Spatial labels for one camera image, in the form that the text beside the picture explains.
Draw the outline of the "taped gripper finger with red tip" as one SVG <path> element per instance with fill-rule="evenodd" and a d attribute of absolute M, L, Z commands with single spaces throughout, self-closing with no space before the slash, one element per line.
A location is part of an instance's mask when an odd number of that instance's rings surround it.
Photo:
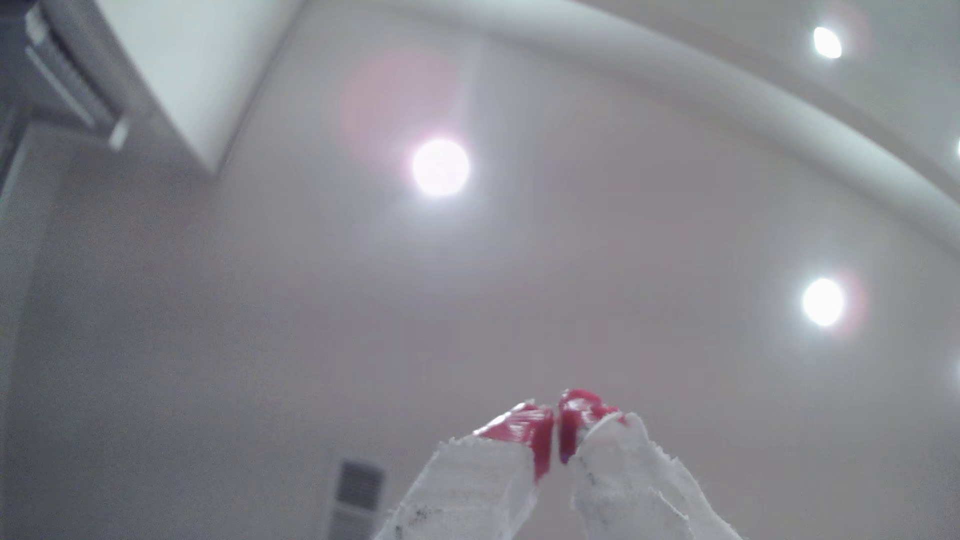
<path fill-rule="evenodd" d="M 523 401 L 438 444 L 374 539 L 513 539 L 551 464 L 553 407 Z"/>
<path fill-rule="evenodd" d="M 584 389 L 558 401 L 558 454 L 587 539 L 740 539 L 639 414 Z"/>

